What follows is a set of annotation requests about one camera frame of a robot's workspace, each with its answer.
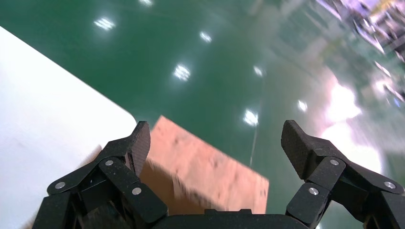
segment white tabletop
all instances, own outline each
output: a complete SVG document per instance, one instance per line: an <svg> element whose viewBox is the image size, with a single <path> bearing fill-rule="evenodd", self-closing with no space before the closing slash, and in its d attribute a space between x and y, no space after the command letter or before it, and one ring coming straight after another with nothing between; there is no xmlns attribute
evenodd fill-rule
<svg viewBox="0 0 405 229"><path fill-rule="evenodd" d="M54 180L135 119L0 27L0 228L30 224Z"/></svg>

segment green floor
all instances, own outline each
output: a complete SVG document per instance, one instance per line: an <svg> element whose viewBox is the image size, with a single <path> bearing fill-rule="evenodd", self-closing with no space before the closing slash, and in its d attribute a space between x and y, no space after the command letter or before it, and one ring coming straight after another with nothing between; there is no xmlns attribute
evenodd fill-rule
<svg viewBox="0 0 405 229"><path fill-rule="evenodd" d="M405 115L379 91L382 57L312 1L2 0L0 26L137 120L164 115L266 176L268 213L303 183L280 146L286 119L405 180ZM321 228L361 223L334 203Z"/></svg>

